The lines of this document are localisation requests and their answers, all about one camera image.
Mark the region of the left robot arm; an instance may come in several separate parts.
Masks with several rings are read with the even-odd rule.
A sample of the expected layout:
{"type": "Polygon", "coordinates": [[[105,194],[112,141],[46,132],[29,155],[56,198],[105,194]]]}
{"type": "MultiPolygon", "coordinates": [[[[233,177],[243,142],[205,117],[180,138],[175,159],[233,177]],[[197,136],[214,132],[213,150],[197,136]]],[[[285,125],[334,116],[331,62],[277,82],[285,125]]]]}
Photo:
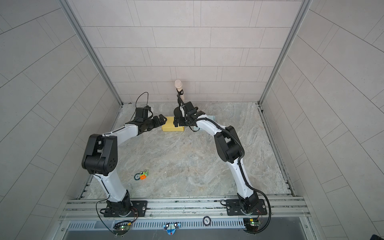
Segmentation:
{"type": "Polygon", "coordinates": [[[121,128],[105,134],[90,135],[82,168],[98,180],[107,196],[104,217],[126,217],[134,211],[129,191],[122,185],[116,167],[118,146],[127,140],[165,125],[167,118],[155,116],[151,107],[136,108],[134,118],[121,128]]]}

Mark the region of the yellow paper box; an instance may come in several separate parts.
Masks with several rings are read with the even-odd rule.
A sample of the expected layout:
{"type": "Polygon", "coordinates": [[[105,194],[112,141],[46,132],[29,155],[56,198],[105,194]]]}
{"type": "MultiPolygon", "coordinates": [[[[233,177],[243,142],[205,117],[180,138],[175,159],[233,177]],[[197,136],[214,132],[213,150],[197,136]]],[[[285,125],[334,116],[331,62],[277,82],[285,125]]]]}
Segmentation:
{"type": "Polygon", "coordinates": [[[184,126],[179,127],[174,124],[174,117],[166,117],[167,121],[162,125],[163,132],[183,132],[185,130],[184,126]]]}

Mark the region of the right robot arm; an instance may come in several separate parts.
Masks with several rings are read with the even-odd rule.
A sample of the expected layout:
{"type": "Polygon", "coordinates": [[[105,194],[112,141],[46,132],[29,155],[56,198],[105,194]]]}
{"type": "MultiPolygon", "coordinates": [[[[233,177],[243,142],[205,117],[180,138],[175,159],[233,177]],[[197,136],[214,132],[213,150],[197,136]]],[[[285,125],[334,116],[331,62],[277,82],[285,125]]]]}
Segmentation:
{"type": "Polygon", "coordinates": [[[257,190],[249,183],[242,159],[245,150],[232,126],[222,126],[194,107],[191,102],[184,103],[178,99],[179,107],[174,110],[176,124],[197,127],[214,137],[217,153],[225,162],[234,177],[240,207],[246,215],[258,211],[260,199],[257,190]]]}

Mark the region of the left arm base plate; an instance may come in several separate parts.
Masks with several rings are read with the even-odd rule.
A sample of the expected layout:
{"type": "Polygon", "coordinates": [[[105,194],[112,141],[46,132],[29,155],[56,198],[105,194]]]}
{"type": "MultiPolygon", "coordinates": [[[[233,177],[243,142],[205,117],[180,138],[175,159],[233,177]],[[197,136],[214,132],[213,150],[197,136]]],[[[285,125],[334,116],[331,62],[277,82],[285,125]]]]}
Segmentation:
{"type": "Polygon", "coordinates": [[[111,202],[107,207],[100,209],[105,218],[144,217],[148,206],[147,201],[111,202]]]}

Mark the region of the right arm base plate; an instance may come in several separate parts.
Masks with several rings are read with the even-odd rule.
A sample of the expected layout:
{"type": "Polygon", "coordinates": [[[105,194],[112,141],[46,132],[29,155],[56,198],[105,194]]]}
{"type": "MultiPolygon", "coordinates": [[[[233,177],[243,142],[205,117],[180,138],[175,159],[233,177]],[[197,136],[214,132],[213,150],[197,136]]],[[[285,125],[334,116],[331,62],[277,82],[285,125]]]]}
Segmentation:
{"type": "Polygon", "coordinates": [[[251,204],[247,204],[239,199],[227,199],[221,200],[221,204],[226,207],[228,216],[268,215],[267,205],[263,199],[259,199],[251,204]]]}

